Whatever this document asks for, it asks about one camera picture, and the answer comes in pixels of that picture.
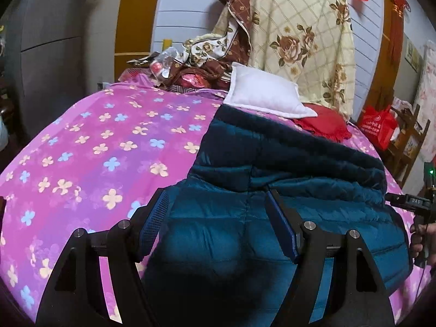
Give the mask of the person's right hand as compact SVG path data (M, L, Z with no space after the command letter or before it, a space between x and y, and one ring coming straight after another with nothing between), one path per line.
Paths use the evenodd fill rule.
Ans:
M436 224L412 225L410 227L410 253L413 258L417 258L425 249L428 250L427 264L435 267L436 263Z

